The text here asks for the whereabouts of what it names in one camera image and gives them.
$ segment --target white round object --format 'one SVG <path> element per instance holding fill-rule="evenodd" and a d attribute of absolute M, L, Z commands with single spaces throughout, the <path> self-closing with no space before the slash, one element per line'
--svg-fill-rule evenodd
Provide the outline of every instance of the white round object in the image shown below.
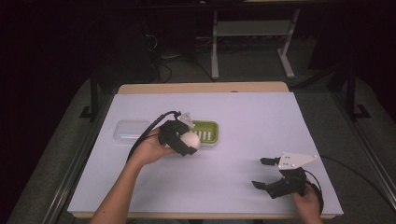
<path fill-rule="evenodd" d="M 201 141 L 199 139 L 198 134 L 196 133 L 183 133 L 180 137 L 181 141 L 183 141 L 188 147 L 193 147 L 198 149 L 201 145 Z"/>

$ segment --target green tray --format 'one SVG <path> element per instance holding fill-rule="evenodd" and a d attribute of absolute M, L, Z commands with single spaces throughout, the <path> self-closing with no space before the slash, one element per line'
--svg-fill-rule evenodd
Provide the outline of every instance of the green tray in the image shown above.
<path fill-rule="evenodd" d="M 214 146 L 218 142 L 219 125 L 214 121 L 193 120 L 195 124 L 190 130 L 198 134 L 201 140 L 201 146 Z"/>

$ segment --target dark background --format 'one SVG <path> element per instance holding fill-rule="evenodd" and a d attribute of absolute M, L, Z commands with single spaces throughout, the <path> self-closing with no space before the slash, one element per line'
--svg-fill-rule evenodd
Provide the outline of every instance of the dark background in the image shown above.
<path fill-rule="evenodd" d="M 111 5 L 106 7 L 131 5 L 130 1 L 108 3 Z M 146 83 L 155 78 L 141 14 L 78 10 L 79 7 L 97 7 L 97 1 L 78 1 L 78 5 L 72 1 L 46 0 L 1 3 L 1 223 L 7 221 L 64 111 L 84 81 L 100 70 L 101 76 L 97 78 L 102 90 L 111 91 L 122 83 Z M 353 66 L 396 120 L 395 12 L 394 5 L 385 1 L 306 7 L 295 38 L 312 35 L 318 40 L 312 68 L 326 68 L 339 61 Z M 191 16 L 180 12 L 178 16 L 182 13 L 186 20 L 179 20 L 173 13 L 156 14 L 157 21 L 162 22 L 151 26 L 155 25 L 158 35 L 169 44 L 193 46 L 186 43 L 196 35 L 210 34 L 211 13 L 203 11 L 201 16 L 199 13 Z M 206 21 L 210 21 L 208 27 L 202 25 Z M 194 29 L 182 32 L 194 24 Z M 184 50 L 186 54 L 194 51 Z"/>

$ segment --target table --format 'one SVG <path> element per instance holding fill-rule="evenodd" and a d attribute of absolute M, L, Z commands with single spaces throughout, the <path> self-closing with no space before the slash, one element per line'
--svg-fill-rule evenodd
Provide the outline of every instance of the table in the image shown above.
<path fill-rule="evenodd" d="M 282 151 L 318 154 L 293 93 L 281 82 L 122 86 L 68 211 L 75 217 L 91 217 L 118 177 L 131 148 L 116 144 L 112 137 L 118 121 L 152 122 L 171 110 L 217 122 L 219 141 L 214 147 L 201 147 L 192 156 L 172 155 L 145 166 L 137 178 L 128 217 L 297 217 L 289 195 L 271 199 L 250 182 L 272 183 L 281 177 L 277 167 L 260 163 L 262 157 L 279 157 Z M 342 215 L 321 160 L 304 168 L 313 172 L 322 186 L 322 216 Z"/>

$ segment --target dark floor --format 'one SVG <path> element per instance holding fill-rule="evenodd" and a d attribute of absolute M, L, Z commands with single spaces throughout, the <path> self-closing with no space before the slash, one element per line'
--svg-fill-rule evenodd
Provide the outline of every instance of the dark floor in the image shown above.
<path fill-rule="evenodd" d="M 307 70 L 315 41 L 295 40 L 288 57 L 296 78 L 286 78 L 277 57 L 278 43 L 265 48 L 244 48 L 219 56 L 220 82 L 228 81 L 284 81 L 289 86 L 312 77 L 318 71 Z M 197 62 L 176 58 L 164 62 L 172 71 L 169 82 L 210 82 L 210 54 L 198 54 Z M 170 70 L 163 67 L 161 76 L 166 79 Z M 336 159 L 356 170 L 382 190 L 375 167 L 367 156 L 372 148 L 382 162 L 389 179 L 396 180 L 396 124 L 378 103 L 370 86 L 357 81 L 356 103 L 364 105 L 370 119 L 351 121 L 343 103 L 345 90 L 334 93 L 326 85 L 329 75 L 307 88 L 292 90 L 302 110 L 305 122 L 321 155 Z M 100 94 L 101 111 L 95 122 L 79 117 L 83 108 L 90 105 L 90 82 L 81 86 L 68 107 L 58 129 L 52 136 L 40 163 L 35 169 L 8 223 L 87 223 L 87 219 L 74 218 L 66 212 L 73 195 L 86 155 L 106 114 L 111 95 Z M 394 208 L 381 198 L 375 189 L 344 166 L 323 159 L 324 165 L 337 192 L 344 214 L 325 223 L 395 223 Z M 264 220 L 264 223 L 301 223 L 300 220 Z"/>

